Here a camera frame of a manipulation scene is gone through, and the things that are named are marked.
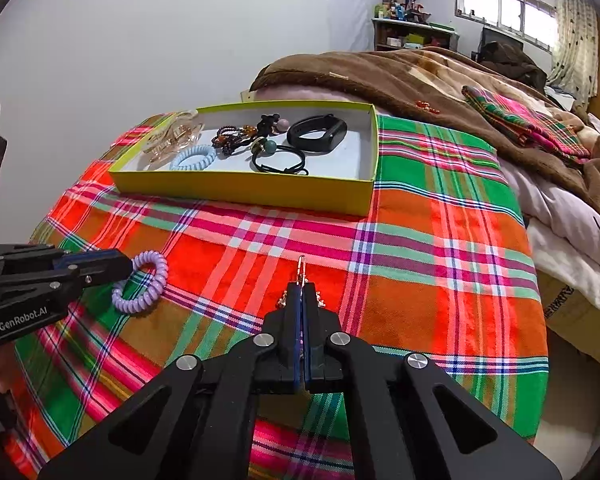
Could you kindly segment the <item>gold chain jewelry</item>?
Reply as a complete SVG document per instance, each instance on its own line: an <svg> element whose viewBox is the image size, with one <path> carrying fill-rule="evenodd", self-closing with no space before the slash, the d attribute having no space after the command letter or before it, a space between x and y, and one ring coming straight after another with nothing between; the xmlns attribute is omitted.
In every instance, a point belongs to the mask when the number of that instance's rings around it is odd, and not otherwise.
<svg viewBox="0 0 600 480"><path fill-rule="evenodd" d="M296 283L300 287L303 287L307 282L308 282L308 276L306 275L306 256L301 255L298 258L298 262L297 262ZM325 301L323 300L320 292L316 292L315 297L316 297L317 307L319 307L319 308L326 307ZM286 292L286 290L284 290L282 293L282 296L280 296L276 302L276 307L278 307L279 309L284 308L284 307L286 307L286 302L287 302L287 292Z"/></svg>

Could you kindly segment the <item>translucent beige hair claw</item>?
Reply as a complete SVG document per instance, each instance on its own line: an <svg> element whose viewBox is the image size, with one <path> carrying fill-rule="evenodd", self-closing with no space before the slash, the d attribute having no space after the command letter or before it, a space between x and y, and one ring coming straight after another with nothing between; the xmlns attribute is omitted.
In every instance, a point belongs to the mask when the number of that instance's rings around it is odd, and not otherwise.
<svg viewBox="0 0 600 480"><path fill-rule="evenodd" d="M204 123L196 110L177 112L148 134L143 144L143 154L150 164L158 164L173 157L184 148L196 145L201 137Z"/></svg>

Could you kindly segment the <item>black cord green bead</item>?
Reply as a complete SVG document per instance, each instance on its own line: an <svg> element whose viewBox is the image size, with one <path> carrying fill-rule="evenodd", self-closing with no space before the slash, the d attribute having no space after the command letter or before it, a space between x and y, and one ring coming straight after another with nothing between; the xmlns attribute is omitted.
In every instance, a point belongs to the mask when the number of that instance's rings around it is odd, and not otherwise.
<svg viewBox="0 0 600 480"><path fill-rule="evenodd" d="M306 154L293 146L265 138L259 138L251 145L251 167L261 174L309 174Z"/></svg>

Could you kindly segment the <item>black hair tie pink ball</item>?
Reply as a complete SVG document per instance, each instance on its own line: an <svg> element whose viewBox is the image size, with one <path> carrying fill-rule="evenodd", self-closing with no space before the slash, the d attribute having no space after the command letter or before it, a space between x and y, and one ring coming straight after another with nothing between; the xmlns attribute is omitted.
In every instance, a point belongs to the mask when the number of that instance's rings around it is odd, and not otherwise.
<svg viewBox="0 0 600 480"><path fill-rule="evenodd" d="M290 123L288 120L281 118L279 114L263 114L260 122L256 125L259 136L277 136L278 134L286 133L289 127Z"/></svg>

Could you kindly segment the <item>black smart band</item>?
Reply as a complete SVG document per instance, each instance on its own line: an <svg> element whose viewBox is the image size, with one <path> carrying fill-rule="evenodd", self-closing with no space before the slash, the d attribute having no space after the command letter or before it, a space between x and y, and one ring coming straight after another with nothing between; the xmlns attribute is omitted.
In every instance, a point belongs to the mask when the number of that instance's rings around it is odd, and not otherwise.
<svg viewBox="0 0 600 480"><path fill-rule="evenodd" d="M295 122L287 130L287 143L300 151L330 153L348 133L347 123L333 114Z"/></svg>

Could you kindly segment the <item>cardboard box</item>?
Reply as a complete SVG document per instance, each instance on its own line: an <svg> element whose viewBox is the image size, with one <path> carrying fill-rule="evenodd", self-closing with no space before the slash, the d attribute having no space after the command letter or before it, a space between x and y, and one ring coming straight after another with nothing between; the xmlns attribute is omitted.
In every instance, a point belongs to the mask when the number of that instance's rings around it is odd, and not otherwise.
<svg viewBox="0 0 600 480"><path fill-rule="evenodd" d="M539 270L538 284L547 327L600 363L600 273Z"/></svg>

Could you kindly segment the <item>white bedding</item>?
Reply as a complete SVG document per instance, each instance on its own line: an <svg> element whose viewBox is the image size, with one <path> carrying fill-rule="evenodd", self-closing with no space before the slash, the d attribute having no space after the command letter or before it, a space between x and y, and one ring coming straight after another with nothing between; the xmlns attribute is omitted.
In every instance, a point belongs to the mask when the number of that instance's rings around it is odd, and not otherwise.
<svg viewBox="0 0 600 480"><path fill-rule="evenodd" d="M600 214L547 180L539 159L508 141L498 147L498 162L528 219L536 267L577 289L600 310Z"/></svg>

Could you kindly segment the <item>yellow-green cardboard box tray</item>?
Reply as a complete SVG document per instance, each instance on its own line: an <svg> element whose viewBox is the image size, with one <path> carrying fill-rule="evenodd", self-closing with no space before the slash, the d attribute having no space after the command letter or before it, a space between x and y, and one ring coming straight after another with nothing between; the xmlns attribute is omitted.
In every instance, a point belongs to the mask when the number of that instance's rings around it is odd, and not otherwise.
<svg viewBox="0 0 600 480"><path fill-rule="evenodd" d="M370 104L342 101L260 101L201 107L204 123L196 145L158 164L143 154L148 134L163 119L140 126L140 137L115 162L110 174L121 193L218 200L276 208L300 208L364 216L370 210L379 158L378 118ZM306 154L307 176L261 174L251 167L251 142L225 154L215 136L256 135L261 116L279 114L293 125L301 119L333 114L348 133L330 153Z"/></svg>

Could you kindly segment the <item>red bead ornament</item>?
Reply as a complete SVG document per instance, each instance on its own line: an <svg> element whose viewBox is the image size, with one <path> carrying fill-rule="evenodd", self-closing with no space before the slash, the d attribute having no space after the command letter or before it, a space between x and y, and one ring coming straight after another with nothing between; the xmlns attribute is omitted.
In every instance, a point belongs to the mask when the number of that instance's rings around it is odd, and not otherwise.
<svg viewBox="0 0 600 480"><path fill-rule="evenodd" d="M429 112L431 114L434 115L439 115L440 114L440 110L437 110L436 108L432 107L428 102L426 101L421 101L421 100L417 100L415 102L415 105L417 107L419 107L421 110L426 110L426 112Z"/></svg>

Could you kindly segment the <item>folded plaid cloth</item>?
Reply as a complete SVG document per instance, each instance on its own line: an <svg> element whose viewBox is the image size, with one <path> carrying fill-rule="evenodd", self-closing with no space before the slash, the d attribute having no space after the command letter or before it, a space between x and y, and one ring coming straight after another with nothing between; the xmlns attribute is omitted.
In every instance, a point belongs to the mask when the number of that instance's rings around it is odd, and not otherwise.
<svg viewBox="0 0 600 480"><path fill-rule="evenodd" d="M591 159L590 150L573 128L552 116L477 87L464 86L462 93L487 122L523 148L538 148L579 165Z"/></svg>

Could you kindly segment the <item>brown fleece blanket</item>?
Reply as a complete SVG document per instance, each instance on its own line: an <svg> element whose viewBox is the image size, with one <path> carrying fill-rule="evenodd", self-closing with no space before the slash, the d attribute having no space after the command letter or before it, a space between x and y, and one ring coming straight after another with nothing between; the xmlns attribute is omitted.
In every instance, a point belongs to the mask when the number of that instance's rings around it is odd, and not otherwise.
<svg viewBox="0 0 600 480"><path fill-rule="evenodd" d="M389 114L429 122L478 136L496 151L508 141L530 156L539 154L538 165L550 180L581 197L600 214L600 134L575 114L561 110L541 92L472 62L459 53L431 47L389 52L326 52L294 54L264 66L251 91L278 84L320 87L350 94ZM573 128L591 152L582 165L567 162L539 150L516 144L487 122L465 99L464 86L506 96ZM434 115L415 105L426 101L440 110Z"/></svg>

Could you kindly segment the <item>dark jacket on chair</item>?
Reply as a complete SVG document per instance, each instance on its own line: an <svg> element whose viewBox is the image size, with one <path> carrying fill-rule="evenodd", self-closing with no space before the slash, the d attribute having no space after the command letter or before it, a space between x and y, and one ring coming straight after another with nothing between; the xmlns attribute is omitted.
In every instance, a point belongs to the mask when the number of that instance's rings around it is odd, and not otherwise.
<svg viewBox="0 0 600 480"><path fill-rule="evenodd" d="M524 53L524 44L512 36L483 27L478 51L471 53L471 59L509 79L544 92L547 74Z"/></svg>

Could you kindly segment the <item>wooden shelf unit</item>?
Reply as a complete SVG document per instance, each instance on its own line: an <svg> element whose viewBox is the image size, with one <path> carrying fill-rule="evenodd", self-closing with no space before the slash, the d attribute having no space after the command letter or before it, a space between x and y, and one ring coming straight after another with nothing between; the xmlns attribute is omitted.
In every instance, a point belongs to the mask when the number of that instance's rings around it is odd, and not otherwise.
<svg viewBox="0 0 600 480"><path fill-rule="evenodd" d="M376 51L442 47L456 51L460 35L454 29L414 22L373 18Z"/></svg>

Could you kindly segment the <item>patterned curtain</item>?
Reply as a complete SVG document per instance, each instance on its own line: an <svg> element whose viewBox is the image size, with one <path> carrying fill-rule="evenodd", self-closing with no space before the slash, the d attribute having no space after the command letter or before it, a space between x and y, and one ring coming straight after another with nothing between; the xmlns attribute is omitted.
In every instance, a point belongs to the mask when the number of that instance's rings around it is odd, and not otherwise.
<svg viewBox="0 0 600 480"><path fill-rule="evenodd" d="M558 39L547 82L588 106L597 96L600 33L591 0L556 0Z"/></svg>

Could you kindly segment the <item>window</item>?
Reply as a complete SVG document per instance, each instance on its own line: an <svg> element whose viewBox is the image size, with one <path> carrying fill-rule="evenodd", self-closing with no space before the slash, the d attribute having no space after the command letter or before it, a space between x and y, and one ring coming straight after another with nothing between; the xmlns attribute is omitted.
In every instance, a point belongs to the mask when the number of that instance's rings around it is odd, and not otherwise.
<svg viewBox="0 0 600 480"><path fill-rule="evenodd" d="M541 0L456 0L456 15L509 32L545 51L558 43L554 6Z"/></svg>

